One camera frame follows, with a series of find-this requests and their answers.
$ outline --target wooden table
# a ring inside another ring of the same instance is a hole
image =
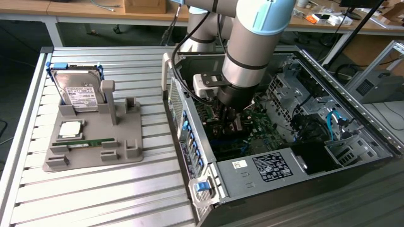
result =
[[[123,0],[98,0],[98,2],[106,5],[123,5]],[[334,3],[330,0],[312,0],[312,2],[324,6],[331,6]],[[342,10],[336,3],[334,3],[334,6],[336,11]],[[0,0],[0,19],[44,22],[48,28],[54,46],[62,47],[63,40],[59,32],[59,22],[83,24],[168,26],[176,13],[176,9],[178,4],[171,1],[168,2],[166,14],[142,14],[126,13],[123,8],[116,8],[116,11],[111,12],[95,6],[90,0],[71,0],[70,3],[52,2],[50,0]],[[298,9],[306,14],[310,13],[310,9]],[[188,18],[188,9],[186,6],[183,6],[176,26],[187,26]],[[354,21],[351,26],[342,26],[338,33],[343,34],[343,36],[336,43],[327,59],[324,60],[324,64],[328,63],[330,59],[334,57],[335,53],[346,43],[359,23],[360,21]],[[292,17],[287,31],[335,33],[336,28],[336,26],[328,24],[315,25],[303,18]],[[372,21],[370,21],[363,27],[360,34],[404,36],[404,31],[384,29]]]

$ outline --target warning label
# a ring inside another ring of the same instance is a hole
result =
[[[98,107],[94,87],[67,87],[66,90],[75,108]]]
[[[275,181],[294,175],[288,165],[286,164],[284,157],[279,152],[255,157],[252,158],[252,161],[266,182]]]

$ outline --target motherboard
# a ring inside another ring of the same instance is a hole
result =
[[[255,104],[243,112],[243,131],[236,133],[228,132],[230,127],[219,121],[212,106],[196,103],[196,110],[218,161],[278,150],[286,143],[258,98]]]

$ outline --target floor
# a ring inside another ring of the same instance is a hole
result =
[[[122,25],[123,34],[114,32],[114,25],[92,24],[98,34],[88,35],[83,24],[60,23],[62,37],[66,46],[154,46],[159,45],[164,26]],[[180,42],[186,35],[186,28],[178,27],[174,32],[174,41]],[[286,32],[280,41],[283,45],[298,45],[315,58],[320,59],[330,51],[319,40],[331,40],[328,35],[302,34]],[[52,46],[46,25],[40,22],[0,20],[0,120],[8,123],[7,130],[0,138],[10,139],[18,127],[26,95],[43,46]],[[335,66],[350,63],[350,59],[340,56]],[[0,145],[0,170],[7,160],[12,141]]]

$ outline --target computer monitor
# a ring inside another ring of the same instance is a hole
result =
[[[347,17],[354,20],[360,20],[362,16],[354,12],[355,8],[374,8],[379,0],[342,0],[340,7],[348,7]]]

